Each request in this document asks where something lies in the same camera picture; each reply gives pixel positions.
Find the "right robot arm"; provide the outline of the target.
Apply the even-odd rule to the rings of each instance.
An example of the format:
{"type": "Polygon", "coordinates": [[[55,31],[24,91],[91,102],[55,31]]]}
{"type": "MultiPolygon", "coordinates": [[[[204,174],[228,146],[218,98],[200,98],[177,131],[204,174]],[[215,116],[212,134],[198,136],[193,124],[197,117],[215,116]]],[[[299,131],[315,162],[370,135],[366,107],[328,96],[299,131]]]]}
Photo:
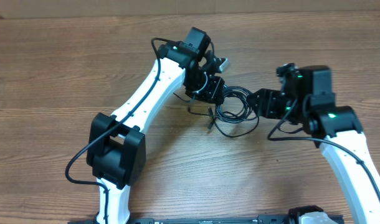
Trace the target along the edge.
{"type": "Polygon", "coordinates": [[[350,106],[337,106],[326,65],[276,69],[280,90],[262,88],[247,97],[257,116],[301,124],[332,168],[355,223],[380,223],[380,175],[369,153],[362,124],[350,106]]]}

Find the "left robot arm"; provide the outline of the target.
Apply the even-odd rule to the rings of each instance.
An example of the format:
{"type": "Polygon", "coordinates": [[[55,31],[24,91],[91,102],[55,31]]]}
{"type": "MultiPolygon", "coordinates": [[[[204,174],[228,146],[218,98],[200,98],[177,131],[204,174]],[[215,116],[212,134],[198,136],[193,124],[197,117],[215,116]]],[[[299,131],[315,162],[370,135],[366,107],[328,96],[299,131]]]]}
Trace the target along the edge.
{"type": "Polygon", "coordinates": [[[94,117],[87,164],[100,189],[95,223],[128,223],[130,187],[146,162],[146,133],[150,124],[182,86],[192,100],[220,105],[224,101],[223,72],[228,60],[217,58],[211,38],[192,27],[184,41],[164,39],[155,47],[149,75],[130,99],[111,115],[94,117]]]}

